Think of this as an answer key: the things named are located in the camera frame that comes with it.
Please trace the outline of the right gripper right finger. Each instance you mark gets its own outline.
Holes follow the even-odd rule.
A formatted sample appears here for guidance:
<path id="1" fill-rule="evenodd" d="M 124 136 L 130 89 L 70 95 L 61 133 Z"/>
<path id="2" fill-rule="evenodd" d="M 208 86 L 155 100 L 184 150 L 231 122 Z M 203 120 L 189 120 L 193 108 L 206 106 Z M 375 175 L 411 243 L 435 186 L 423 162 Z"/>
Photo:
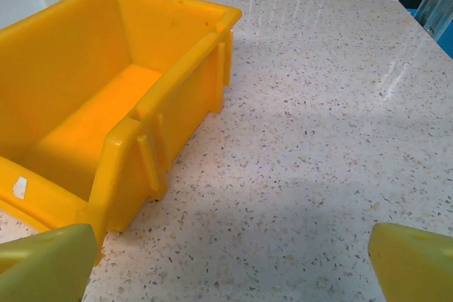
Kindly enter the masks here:
<path id="1" fill-rule="evenodd" d="M 368 255 L 386 301 L 451 301 L 452 238 L 378 223 Z"/>

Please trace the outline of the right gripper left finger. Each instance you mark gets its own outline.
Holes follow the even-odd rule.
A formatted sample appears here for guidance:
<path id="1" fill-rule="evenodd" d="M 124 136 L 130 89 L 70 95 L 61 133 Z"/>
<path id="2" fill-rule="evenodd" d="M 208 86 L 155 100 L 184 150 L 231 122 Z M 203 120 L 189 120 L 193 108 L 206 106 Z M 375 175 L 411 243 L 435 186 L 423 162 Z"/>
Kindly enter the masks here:
<path id="1" fill-rule="evenodd" d="M 98 245 L 77 223 L 1 244 L 2 301 L 81 301 Z"/>

